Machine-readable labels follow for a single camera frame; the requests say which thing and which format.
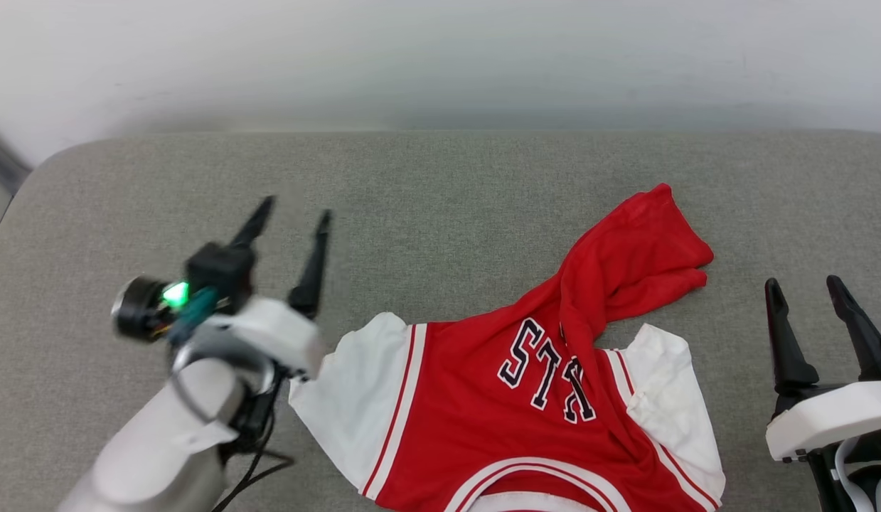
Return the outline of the grey fabric sofa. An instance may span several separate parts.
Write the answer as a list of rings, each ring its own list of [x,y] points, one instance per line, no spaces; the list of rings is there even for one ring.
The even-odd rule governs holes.
[[[54,512],[167,375],[163,346],[113,336],[139,274],[173,279],[269,194],[259,291],[295,285],[333,211],[318,318],[329,341],[392,311],[456,320],[511,304],[580,235],[659,183],[713,250],[708,285],[645,321],[685,338],[727,476],[722,512],[817,512],[805,464],[774,462],[763,284],[774,277],[825,383],[856,379],[826,289],[881,330],[881,135],[420,131],[203,134],[51,156],[0,225],[0,512]]]

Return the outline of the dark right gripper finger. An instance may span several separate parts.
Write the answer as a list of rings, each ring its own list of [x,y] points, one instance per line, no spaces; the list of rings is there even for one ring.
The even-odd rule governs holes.
[[[881,333],[841,278],[826,278],[836,316],[846,325],[860,367],[860,382],[881,381]]]
[[[817,385],[818,372],[807,363],[789,321],[790,308],[777,279],[764,285],[774,389],[780,396]]]

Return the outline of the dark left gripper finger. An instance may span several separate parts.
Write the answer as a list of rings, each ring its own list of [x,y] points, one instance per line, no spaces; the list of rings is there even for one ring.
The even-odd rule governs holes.
[[[314,320],[320,309],[326,256],[333,213],[327,208],[318,220],[313,246],[297,285],[289,292],[289,307],[307,319]]]
[[[272,207],[277,197],[270,195],[262,200],[261,204],[256,207],[250,217],[242,224],[238,233],[230,242],[230,249],[233,250],[251,250],[255,241],[262,235],[267,227],[268,220],[272,213]]]

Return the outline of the red and white jersey shirt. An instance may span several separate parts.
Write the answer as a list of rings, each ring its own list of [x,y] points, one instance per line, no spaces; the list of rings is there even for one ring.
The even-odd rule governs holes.
[[[672,190],[637,193],[515,304],[460,321],[382,312],[288,395],[326,456],[394,512],[716,512],[725,474],[688,343],[609,323],[706,285]]]

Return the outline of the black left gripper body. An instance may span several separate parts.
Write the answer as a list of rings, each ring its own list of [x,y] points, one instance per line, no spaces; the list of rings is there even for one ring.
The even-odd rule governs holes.
[[[140,275],[128,282],[112,306],[116,334],[140,343],[165,337],[189,299],[188,283]]]

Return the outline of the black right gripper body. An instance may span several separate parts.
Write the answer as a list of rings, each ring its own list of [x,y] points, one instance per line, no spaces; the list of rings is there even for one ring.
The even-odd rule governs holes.
[[[808,453],[821,512],[881,512],[881,435],[861,435]]]

